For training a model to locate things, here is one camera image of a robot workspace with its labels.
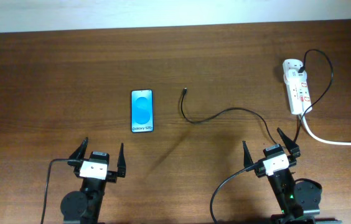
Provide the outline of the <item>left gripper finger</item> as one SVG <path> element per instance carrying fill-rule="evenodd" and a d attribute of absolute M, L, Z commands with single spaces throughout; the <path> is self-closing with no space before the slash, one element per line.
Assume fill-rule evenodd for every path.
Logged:
<path fill-rule="evenodd" d="M 85 158 L 86 149 L 88 146 L 88 137 L 86 137 L 80 146 L 70 155 L 71 160 L 82 160 Z"/>
<path fill-rule="evenodd" d="M 124 157 L 124 144 L 121 143 L 120 150 L 119 150 L 119 157 L 117 163 L 117 176 L 121 178 L 126 177 L 126 161 Z"/>

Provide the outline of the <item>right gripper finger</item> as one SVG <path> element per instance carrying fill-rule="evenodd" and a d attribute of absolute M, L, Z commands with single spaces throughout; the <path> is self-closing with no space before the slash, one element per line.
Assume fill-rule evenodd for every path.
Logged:
<path fill-rule="evenodd" d="M 253 169 L 253 166 L 254 166 L 254 162 L 251 158 L 251 155 L 250 155 L 250 152 L 249 152 L 249 149 L 248 149 L 248 146 L 246 144 L 246 141 L 242 141 L 243 143 L 243 165 L 244 165 L 244 168 L 245 168 L 245 171 L 246 172 L 249 172 Z"/>
<path fill-rule="evenodd" d="M 290 155 L 294 157 L 300 157 L 301 152 L 299 146 L 289 137 L 287 137 L 280 128 L 277 128 L 277 132 L 280 135 L 283 143 L 285 144 L 286 149 L 290 153 Z"/>

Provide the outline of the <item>white power strip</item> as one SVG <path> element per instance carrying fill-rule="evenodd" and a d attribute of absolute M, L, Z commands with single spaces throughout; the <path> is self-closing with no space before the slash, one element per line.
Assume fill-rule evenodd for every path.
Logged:
<path fill-rule="evenodd" d="M 286 72 L 290 69 L 300 70 L 303 66 L 302 62 L 298 59 L 286 59 L 283 62 L 283 71 Z M 302 115 L 305 111 L 310 112 L 310 105 L 312 105 L 311 97 L 307 87 L 307 81 L 301 83 L 286 84 L 288 94 L 289 106 L 291 114 Z"/>

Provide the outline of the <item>blue screen Galaxy smartphone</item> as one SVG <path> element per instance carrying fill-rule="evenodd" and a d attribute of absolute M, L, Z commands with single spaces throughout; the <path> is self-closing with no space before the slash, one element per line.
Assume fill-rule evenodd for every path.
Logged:
<path fill-rule="evenodd" d="M 153 91 L 150 89 L 131 92 L 131 131 L 154 131 Z"/>

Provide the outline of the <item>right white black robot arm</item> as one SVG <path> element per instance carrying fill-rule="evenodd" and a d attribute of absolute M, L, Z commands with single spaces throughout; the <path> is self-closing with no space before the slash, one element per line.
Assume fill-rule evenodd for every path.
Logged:
<path fill-rule="evenodd" d="M 258 178 L 267 177 L 282 211 L 272 215 L 271 223 L 315 223 L 320 214 L 322 186 L 310 179 L 294 179 L 290 168 L 301 156 L 299 146 L 277 129 L 284 147 L 280 144 L 263 150 L 264 158 L 253 162 L 246 142 L 243 142 L 243 165 L 247 172 L 254 171 Z"/>

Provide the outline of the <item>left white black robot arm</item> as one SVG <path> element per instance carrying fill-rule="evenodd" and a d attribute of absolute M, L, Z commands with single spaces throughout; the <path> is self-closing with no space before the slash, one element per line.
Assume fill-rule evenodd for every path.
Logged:
<path fill-rule="evenodd" d="M 80 190 L 68 193 L 61 201 L 60 209 L 66 224 L 98 223 L 106 184 L 116 183 L 117 178 L 126 176 L 124 144 L 120 145 L 117 170 L 109 170 L 110 155 L 93 151 L 85 158 L 88 138 L 69 157 L 68 165 L 82 179 Z"/>

